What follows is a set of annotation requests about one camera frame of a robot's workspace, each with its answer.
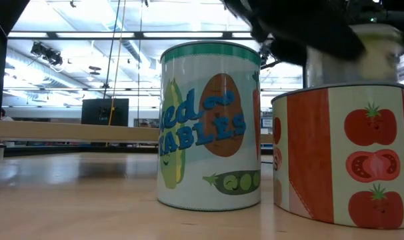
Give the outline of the wooden shelf board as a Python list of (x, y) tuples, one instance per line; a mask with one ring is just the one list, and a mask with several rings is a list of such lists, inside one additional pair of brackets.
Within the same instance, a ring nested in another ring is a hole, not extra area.
[(156, 128), (0, 120), (0, 141), (156, 143)]

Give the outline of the black monitor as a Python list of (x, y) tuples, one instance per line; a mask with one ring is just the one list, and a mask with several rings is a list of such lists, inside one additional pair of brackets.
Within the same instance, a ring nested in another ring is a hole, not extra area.
[(87, 125), (128, 126), (128, 99), (84, 99), (81, 123)]

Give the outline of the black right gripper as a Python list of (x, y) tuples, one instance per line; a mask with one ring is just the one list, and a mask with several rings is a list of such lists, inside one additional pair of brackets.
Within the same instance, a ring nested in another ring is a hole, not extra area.
[[(306, 64), (310, 47), (345, 61), (356, 61), (365, 47), (329, 0), (221, 0), (281, 61)], [(404, 22), (404, 0), (348, 0), (354, 23)]]

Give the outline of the black rig frame bar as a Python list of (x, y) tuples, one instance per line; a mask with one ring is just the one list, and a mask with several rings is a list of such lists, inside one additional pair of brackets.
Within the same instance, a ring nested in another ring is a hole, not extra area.
[(8, 35), (9, 39), (24, 40), (251, 40), (251, 34), (247, 31), (13, 31)]

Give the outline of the wide red tomato can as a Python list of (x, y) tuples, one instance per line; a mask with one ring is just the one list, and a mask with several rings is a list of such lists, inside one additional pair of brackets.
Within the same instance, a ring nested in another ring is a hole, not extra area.
[(271, 104), (276, 206), (337, 225), (404, 228), (404, 85), (310, 87)]

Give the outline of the black ceiling spotlight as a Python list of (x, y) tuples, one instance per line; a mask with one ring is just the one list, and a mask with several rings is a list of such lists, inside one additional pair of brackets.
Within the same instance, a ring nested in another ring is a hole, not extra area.
[(36, 57), (42, 58), (52, 66), (57, 67), (63, 64), (63, 58), (60, 51), (44, 46), (40, 42), (33, 43), (30, 53)]

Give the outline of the yellow green peaches can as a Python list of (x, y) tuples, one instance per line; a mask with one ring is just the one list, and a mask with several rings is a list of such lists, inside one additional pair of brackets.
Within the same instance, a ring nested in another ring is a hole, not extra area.
[(356, 61), (344, 61), (308, 49), (307, 84), (310, 87), (355, 82), (397, 82), (397, 64), (403, 52), (397, 28), (380, 23), (352, 25), (365, 52)]

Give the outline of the mixed vegetables can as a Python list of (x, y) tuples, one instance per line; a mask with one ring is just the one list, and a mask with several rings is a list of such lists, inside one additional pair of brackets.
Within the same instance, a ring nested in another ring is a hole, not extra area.
[(230, 211), (261, 200), (259, 54), (194, 41), (161, 56), (157, 198)]

